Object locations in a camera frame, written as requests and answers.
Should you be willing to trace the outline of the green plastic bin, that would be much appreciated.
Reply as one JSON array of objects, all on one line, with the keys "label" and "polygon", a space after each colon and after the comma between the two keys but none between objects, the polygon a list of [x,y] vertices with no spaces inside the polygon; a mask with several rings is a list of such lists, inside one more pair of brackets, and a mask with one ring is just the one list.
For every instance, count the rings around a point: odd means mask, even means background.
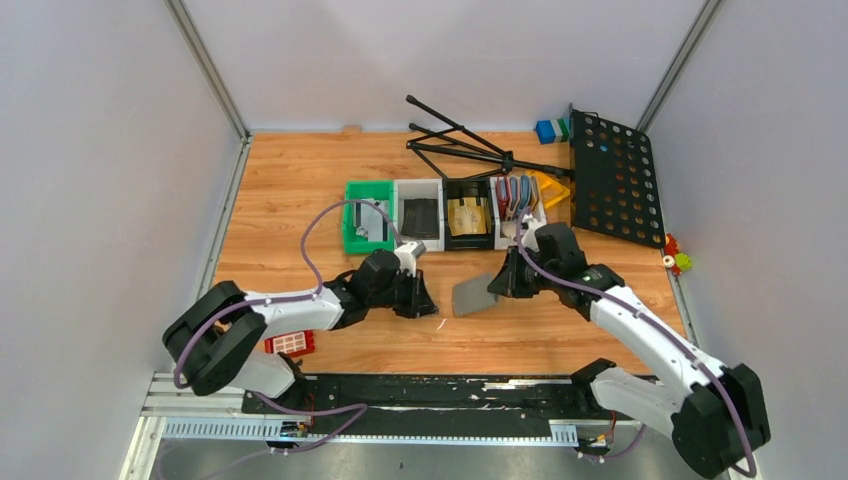
[{"label": "green plastic bin", "polygon": [[394,183],[389,180],[349,181],[345,198],[354,200],[343,211],[342,237],[347,254],[369,254],[396,246],[392,227],[376,208],[394,221]]}]

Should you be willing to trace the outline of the white bin with wallets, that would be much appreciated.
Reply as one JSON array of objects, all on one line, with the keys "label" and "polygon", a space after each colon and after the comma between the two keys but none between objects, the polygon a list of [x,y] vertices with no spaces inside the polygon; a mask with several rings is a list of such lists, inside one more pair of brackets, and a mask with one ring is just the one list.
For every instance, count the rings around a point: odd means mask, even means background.
[{"label": "white bin with wallets", "polygon": [[501,175],[492,177],[489,182],[495,250],[506,250],[515,244],[516,226],[521,214],[531,214],[539,224],[547,223],[540,187],[534,176]]}]

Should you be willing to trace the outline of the yellow triangle frame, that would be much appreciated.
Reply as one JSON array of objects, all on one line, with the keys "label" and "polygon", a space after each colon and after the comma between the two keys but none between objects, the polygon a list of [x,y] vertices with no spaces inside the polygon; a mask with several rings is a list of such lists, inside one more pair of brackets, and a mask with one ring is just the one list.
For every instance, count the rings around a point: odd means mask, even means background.
[{"label": "yellow triangle frame", "polygon": [[565,186],[556,178],[551,177],[548,174],[538,171],[530,171],[528,175],[536,181],[540,199],[546,210],[564,202],[571,196],[571,190],[569,187]]}]

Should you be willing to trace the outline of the small colourful toy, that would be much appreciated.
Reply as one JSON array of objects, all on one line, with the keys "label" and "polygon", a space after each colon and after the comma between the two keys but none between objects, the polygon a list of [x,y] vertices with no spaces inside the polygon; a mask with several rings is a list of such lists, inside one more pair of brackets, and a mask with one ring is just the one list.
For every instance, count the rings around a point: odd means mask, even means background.
[{"label": "small colourful toy", "polygon": [[667,233],[665,235],[665,245],[662,251],[663,265],[674,276],[680,276],[682,273],[690,271],[693,268],[692,259],[680,249],[677,240],[672,234]]}]

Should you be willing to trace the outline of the red toy brick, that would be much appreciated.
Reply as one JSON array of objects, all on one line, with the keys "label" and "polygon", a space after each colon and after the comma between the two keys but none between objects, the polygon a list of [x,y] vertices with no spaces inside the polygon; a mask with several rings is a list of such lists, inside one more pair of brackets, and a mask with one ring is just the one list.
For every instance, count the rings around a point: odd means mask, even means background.
[{"label": "red toy brick", "polygon": [[268,354],[284,354],[291,358],[300,357],[315,351],[314,334],[312,331],[298,331],[277,335],[266,339],[263,347]]}]

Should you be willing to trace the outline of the black music stand tripod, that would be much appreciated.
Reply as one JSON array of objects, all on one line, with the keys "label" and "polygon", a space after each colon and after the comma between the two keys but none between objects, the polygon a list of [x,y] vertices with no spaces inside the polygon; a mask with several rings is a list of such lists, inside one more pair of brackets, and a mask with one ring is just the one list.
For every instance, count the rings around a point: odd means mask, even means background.
[{"label": "black music stand tripod", "polygon": [[449,176],[429,159],[428,154],[474,160],[496,166],[493,170],[469,176],[469,179],[506,175],[516,168],[541,172],[557,179],[573,180],[575,177],[572,168],[543,165],[517,159],[513,151],[500,148],[464,125],[421,102],[413,95],[408,94],[405,101],[447,125],[446,129],[435,131],[410,122],[408,124],[409,130],[418,132],[419,136],[407,140],[405,144],[408,150],[417,155],[442,179],[449,179]]}]

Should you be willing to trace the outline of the black perforated stand plate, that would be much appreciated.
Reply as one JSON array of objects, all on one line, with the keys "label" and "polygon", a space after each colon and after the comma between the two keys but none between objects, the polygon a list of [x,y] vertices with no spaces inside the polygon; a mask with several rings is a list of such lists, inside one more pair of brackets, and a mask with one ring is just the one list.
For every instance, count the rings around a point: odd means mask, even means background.
[{"label": "black perforated stand plate", "polygon": [[666,231],[647,134],[575,108],[568,120],[571,225],[662,249]]}]

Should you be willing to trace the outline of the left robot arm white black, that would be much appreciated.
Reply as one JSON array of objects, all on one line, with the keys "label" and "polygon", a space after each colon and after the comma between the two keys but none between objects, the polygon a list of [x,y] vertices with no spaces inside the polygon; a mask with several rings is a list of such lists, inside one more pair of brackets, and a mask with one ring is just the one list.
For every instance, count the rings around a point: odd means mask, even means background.
[{"label": "left robot arm white black", "polygon": [[231,280],[216,284],[163,334],[176,363],[175,386],[197,396],[236,387],[268,397],[283,413],[298,411],[306,386],[289,361],[260,352],[258,344],[300,331],[344,329],[373,309],[408,319],[437,313],[417,267],[425,252],[421,242],[378,249],[358,269],[314,290],[268,294],[244,291]]}]

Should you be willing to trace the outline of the blue green toy blocks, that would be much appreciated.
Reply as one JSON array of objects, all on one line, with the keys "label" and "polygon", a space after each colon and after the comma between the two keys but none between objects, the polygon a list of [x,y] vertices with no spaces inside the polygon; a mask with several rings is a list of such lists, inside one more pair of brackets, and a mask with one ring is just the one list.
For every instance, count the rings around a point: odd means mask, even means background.
[{"label": "blue green toy blocks", "polygon": [[537,121],[534,132],[540,144],[567,143],[571,138],[571,121],[566,118]]}]

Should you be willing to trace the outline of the black plastic bin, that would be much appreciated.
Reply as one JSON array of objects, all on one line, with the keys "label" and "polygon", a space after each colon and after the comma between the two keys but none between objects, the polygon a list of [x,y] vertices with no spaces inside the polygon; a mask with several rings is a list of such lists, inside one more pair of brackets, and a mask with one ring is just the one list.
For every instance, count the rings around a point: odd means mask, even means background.
[{"label": "black plastic bin", "polygon": [[494,201],[486,178],[445,179],[444,249],[493,250]]}]

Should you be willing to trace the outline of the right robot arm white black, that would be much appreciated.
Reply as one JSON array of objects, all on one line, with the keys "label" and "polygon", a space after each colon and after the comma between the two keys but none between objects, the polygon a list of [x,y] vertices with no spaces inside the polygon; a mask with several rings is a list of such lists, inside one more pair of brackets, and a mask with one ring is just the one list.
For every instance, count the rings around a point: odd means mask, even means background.
[{"label": "right robot arm white black", "polygon": [[692,471],[713,479],[734,470],[754,479],[756,449],[771,439],[762,383],[744,363],[728,366],[654,314],[625,280],[591,264],[565,223],[527,216],[509,228],[512,246],[489,292],[507,298],[555,293],[647,366],[654,381],[598,359],[574,373],[571,403],[584,417],[622,413],[670,439]]}]

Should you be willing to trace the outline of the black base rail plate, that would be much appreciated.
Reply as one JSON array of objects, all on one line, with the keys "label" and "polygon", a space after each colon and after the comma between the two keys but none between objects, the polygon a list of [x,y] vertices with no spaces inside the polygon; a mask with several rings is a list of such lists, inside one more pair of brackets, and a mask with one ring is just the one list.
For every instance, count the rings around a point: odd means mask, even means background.
[{"label": "black base rail plate", "polygon": [[593,407],[567,375],[317,374],[289,390],[282,413],[226,387],[198,397],[155,375],[142,414],[165,418],[164,437],[307,445],[371,444],[575,447],[605,434],[623,440],[639,422]]}]

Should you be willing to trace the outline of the white plastic bin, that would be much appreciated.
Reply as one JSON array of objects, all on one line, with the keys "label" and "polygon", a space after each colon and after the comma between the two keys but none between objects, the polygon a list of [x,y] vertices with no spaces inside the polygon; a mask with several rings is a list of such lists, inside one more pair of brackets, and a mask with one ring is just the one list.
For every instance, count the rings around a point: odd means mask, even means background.
[{"label": "white plastic bin", "polygon": [[445,210],[441,179],[394,181],[393,218],[403,242],[422,242],[428,252],[445,250]]}]

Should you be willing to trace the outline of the yellow brown packet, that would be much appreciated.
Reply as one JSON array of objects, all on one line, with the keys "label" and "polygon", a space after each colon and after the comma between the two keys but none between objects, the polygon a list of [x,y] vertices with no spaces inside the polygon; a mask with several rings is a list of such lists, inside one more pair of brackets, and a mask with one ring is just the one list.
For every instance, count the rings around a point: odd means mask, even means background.
[{"label": "yellow brown packet", "polygon": [[488,200],[462,197],[447,201],[448,227],[454,237],[486,235],[490,230]]}]

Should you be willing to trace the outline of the grey card holder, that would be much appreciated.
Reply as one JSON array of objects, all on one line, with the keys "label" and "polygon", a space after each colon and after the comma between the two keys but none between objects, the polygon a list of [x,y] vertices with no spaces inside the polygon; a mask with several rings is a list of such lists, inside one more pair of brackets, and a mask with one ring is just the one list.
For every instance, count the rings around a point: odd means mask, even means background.
[{"label": "grey card holder", "polygon": [[453,315],[465,317],[494,307],[499,296],[488,291],[493,280],[494,275],[487,272],[456,284],[452,289]]}]

